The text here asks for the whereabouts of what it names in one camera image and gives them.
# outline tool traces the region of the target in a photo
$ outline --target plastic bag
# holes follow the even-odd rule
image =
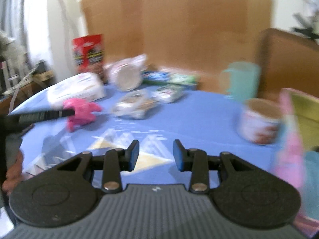
[[[112,108],[111,114],[143,119],[146,112],[156,106],[156,101],[148,97],[146,90],[130,92],[123,96]]]
[[[179,85],[168,84],[157,88],[154,92],[154,98],[164,103],[173,103],[183,96],[184,88]]]

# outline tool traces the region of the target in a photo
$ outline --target light blue cup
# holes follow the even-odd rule
[[[226,90],[227,98],[241,103],[256,98],[261,72],[258,65],[249,62],[234,62],[229,65],[228,69],[222,71],[221,75],[228,72],[230,74],[230,87]]]

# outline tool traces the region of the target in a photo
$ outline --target pink plush toy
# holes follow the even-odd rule
[[[68,99],[63,102],[64,109],[75,110],[75,115],[68,117],[67,129],[69,132],[74,131],[76,125],[86,125],[95,121],[96,116],[92,112],[100,112],[102,108],[93,102],[87,102],[84,99]]]

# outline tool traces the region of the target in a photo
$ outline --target fingers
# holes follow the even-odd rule
[[[8,169],[6,177],[8,180],[14,180],[21,176],[23,154],[19,151],[17,161]]]
[[[22,181],[22,176],[14,179],[14,180],[6,180],[3,185],[2,189],[7,192],[9,195],[11,191]]]

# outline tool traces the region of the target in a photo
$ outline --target metal screw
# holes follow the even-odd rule
[[[194,191],[206,191],[207,190],[207,185],[204,183],[195,183],[192,185],[192,189]]]
[[[106,190],[113,191],[113,190],[118,189],[120,187],[120,185],[117,182],[106,182],[106,183],[104,183],[103,187]]]

